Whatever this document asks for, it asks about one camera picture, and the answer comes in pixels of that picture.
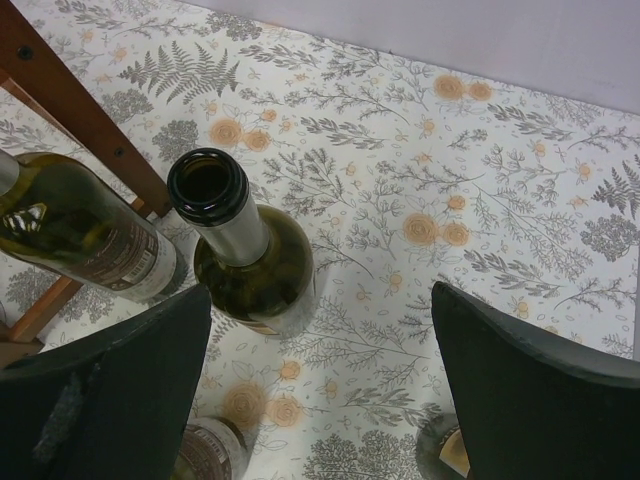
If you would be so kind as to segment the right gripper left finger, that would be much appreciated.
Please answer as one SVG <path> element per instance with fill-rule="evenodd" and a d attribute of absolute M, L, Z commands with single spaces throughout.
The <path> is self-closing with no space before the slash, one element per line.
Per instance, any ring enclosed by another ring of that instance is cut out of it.
<path fill-rule="evenodd" d="M 169 478 L 210 327 L 195 285 L 2 369 L 2 478 Z"/>

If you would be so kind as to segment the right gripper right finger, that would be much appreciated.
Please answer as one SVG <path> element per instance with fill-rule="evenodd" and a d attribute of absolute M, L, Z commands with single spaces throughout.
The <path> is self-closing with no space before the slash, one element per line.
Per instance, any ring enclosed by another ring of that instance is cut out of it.
<path fill-rule="evenodd" d="M 474 478 L 638 478 L 638 362 L 442 281 L 431 315 Z"/>

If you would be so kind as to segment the green wine bottle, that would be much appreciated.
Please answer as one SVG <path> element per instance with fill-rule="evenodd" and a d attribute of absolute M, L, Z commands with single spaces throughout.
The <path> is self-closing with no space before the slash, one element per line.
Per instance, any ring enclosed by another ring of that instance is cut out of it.
<path fill-rule="evenodd" d="M 173 295 L 186 277 L 174 244 L 79 161 L 1 154 L 1 249 L 139 303 Z"/>

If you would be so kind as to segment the brown wooden wine rack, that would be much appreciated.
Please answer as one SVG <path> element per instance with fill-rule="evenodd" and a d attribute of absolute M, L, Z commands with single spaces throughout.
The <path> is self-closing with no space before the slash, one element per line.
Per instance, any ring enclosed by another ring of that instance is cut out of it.
<path fill-rule="evenodd" d="M 140 216 L 148 220 L 150 213 L 169 212 L 160 176 L 9 1 L 1 5 L 1 85 L 125 183 L 136 196 L 127 203 Z M 55 274 L 57 280 L 37 302 L 14 325 L 2 327 L 3 344 L 30 353 L 40 349 L 39 333 L 85 285 Z"/>

